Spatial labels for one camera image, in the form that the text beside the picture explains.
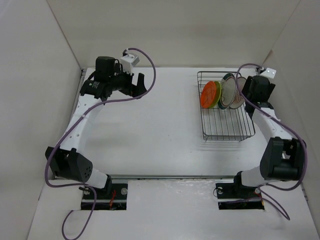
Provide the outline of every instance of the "bolt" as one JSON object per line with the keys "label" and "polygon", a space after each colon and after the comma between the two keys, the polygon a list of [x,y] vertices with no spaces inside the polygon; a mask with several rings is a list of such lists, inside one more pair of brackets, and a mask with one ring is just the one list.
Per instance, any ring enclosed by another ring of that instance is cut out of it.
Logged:
{"label": "bolt", "polygon": [[85,191],[83,191],[83,194],[84,194],[84,195],[89,195],[89,194],[90,194],[89,188],[86,187],[86,188],[85,188]]}
{"label": "bolt", "polygon": [[127,195],[127,193],[128,193],[128,189],[126,189],[125,187],[121,189],[122,195]]}
{"label": "bolt", "polygon": [[218,194],[223,194],[224,192],[223,192],[223,188],[221,187],[221,186],[219,186],[217,189],[216,189],[216,192],[218,193]]}

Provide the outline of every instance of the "white wall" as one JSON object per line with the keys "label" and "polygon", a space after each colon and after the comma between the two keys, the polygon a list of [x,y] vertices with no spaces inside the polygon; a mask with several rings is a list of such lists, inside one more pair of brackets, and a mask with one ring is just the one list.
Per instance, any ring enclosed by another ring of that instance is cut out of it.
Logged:
{"label": "white wall", "polygon": [[84,68],[128,47],[161,67],[225,67],[262,64],[299,0],[48,2]]}
{"label": "white wall", "polygon": [[265,66],[278,70],[271,102],[283,122],[307,143],[309,164],[303,181],[320,231],[320,1],[301,0]]}
{"label": "white wall", "polygon": [[45,0],[1,3],[0,239],[24,240],[81,72]]}

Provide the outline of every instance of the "wire dish rack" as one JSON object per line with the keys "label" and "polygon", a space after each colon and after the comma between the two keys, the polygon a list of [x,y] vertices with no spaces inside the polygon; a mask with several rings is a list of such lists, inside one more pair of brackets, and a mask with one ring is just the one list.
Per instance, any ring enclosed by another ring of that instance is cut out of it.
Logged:
{"label": "wire dish rack", "polygon": [[[199,102],[205,85],[210,81],[221,81],[232,71],[199,71],[197,73]],[[244,104],[237,109],[203,108],[200,103],[202,134],[204,140],[243,141],[256,134],[253,121],[245,111]]]}

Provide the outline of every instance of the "white plate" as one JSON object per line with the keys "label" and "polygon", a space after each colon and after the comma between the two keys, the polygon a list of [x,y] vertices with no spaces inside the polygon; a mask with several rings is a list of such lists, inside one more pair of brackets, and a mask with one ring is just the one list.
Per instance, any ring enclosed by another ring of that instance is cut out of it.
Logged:
{"label": "white plate", "polygon": [[[238,85],[239,85],[239,88],[241,91],[244,88],[246,81],[247,81],[247,79],[245,79],[243,76],[238,77],[237,82],[238,82]],[[230,108],[231,109],[240,108],[241,105],[244,104],[244,102],[245,102],[245,99],[242,96],[240,96],[239,90],[237,88],[235,91],[234,100],[233,100],[232,104],[230,105]]]}
{"label": "white plate", "polygon": [[232,73],[226,74],[220,82],[221,97],[218,102],[220,109],[227,109],[234,101],[236,94],[236,79]]}

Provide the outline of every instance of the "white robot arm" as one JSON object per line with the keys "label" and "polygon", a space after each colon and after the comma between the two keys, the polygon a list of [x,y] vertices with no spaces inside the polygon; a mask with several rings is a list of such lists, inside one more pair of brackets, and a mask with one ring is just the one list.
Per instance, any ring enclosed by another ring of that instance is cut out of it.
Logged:
{"label": "white robot arm", "polygon": [[[144,75],[139,73],[137,85],[132,84],[133,67],[139,62],[138,56],[125,54],[120,60],[100,56],[95,62],[95,72],[83,83],[75,112],[66,132],[83,117],[83,120],[66,136],[50,162],[55,176],[86,183],[97,189],[110,191],[112,179],[99,172],[91,161],[84,157],[84,147],[94,121],[103,105],[84,113],[94,105],[107,100],[113,91],[120,91],[132,97],[140,96],[147,90]],[[48,159],[53,147],[48,147],[45,156]]]}
{"label": "white robot arm", "polygon": [[220,199],[248,199],[257,187],[275,181],[298,181],[303,174],[305,156],[301,142],[271,119],[280,121],[268,102],[275,85],[267,77],[263,74],[249,76],[242,89],[243,95],[256,106],[246,103],[245,111],[260,128],[267,147],[259,166],[238,172],[233,183],[216,184],[223,189],[223,194],[218,196]]}

